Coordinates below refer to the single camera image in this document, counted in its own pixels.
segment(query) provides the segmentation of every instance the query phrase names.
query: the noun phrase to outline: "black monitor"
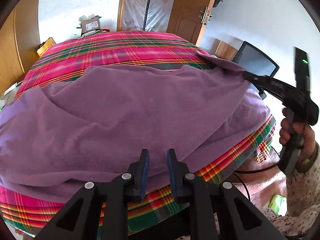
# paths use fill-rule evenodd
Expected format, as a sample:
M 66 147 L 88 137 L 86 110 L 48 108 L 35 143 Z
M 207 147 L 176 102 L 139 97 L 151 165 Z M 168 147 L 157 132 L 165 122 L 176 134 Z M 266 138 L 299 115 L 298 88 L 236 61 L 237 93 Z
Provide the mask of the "black monitor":
M 259 76 L 273 77 L 279 70 L 279 66 L 270 57 L 247 41 L 242 43 L 232 61 L 238 63 L 246 71 Z M 262 99 L 266 97 L 262 89 L 258 89 L 252 84 L 250 87 L 256 90 Z

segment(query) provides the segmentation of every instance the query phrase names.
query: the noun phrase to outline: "white wall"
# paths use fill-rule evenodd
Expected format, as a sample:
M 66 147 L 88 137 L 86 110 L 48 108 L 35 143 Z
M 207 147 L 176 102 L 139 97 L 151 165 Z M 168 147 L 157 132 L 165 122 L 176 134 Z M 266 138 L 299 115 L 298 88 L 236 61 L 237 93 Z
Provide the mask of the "white wall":
M 280 67 L 275 78 L 295 85 L 293 46 L 309 54 L 311 98 L 320 106 L 320 33 L 298 0 L 223 0 L 212 10 L 200 47 L 212 50 L 215 39 L 236 49 L 248 41 Z M 267 95 L 266 104 L 277 120 L 273 146 L 280 150 L 278 131 L 283 119 L 280 101 Z M 314 126 L 320 141 L 320 125 Z
M 56 43 L 79 36 L 79 17 L 99 15 L 102 29 L 116 31 L 119 0 L 39 0 L 39 34 L 44 42 Z

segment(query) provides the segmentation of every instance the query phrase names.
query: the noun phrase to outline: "transparent plastic sheet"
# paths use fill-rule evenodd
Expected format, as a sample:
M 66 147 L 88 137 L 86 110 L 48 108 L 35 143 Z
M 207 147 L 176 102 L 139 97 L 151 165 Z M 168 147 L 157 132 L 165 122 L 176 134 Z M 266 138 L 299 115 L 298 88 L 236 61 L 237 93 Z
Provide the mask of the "transparent plastic sheet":
M 143 30 L 144 16 L 148 0 L 125 0 L 122 30 Z
M 174 0 L 150 0 L 146 31 L 166 32 Z
M 174 0 L 150 0 L 146 31 L 166 32 Z M 143 30 L 148 0 L 125 0 L 122 30 Z

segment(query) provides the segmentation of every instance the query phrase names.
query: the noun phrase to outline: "silver screw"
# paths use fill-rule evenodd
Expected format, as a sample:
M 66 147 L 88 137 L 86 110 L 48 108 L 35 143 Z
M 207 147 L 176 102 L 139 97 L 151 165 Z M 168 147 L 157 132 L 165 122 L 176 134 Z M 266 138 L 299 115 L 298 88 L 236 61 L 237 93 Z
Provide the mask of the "silver screw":
M 186 179 L 194 179 L 196 177 L 193 173 L 187 173 L 184 176 L 186 177 Z
M 131 179 L 131 174 L 130 173 L 124 173 L 124 174 L 122 174 L 122 179 Z
M 84 184 L 84 187 L 86 189 L 91 189 L 94 187 L 94 183 L 93 182 L 87 182 L 86 184 Z
M 222 186 L 225 188 L 225 189 L 231 189 L 232 188 L 232 184 L 230 182 L 224 182 L 222 184 Z

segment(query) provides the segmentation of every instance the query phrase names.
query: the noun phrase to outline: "bed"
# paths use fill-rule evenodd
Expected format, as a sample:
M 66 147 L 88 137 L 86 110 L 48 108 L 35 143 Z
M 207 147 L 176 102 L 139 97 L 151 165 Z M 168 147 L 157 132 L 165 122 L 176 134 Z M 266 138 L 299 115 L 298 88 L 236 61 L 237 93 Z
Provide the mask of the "bed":
M 174 34 L 140 31 L 104 33 L 65 41 L 51 47 L 33 65 L 15 98 L 36 86 L 75 80 L 92 65 L 145 65 L 167 71 L 184 64 L 199 69 L 213 68 L 214 65 L 197 55 L 196 50 L 207 54 Z M 254 154 L 258 162 L 267 158 L 274 127 L 275 119 L 270 116 L 256 132 L 196 174 L 206 181 L 221 183 L 250 155 Z M 62 206 L 63 203 L 31 198 L 0 186 L 0 210 L 4 220 L 31 236 L 35 236 Z M 151 227 L 187 206 L 173 201 L 169 186 L 148 192 L 142 203 L 129 205 L 128 232 L 132 234 Z

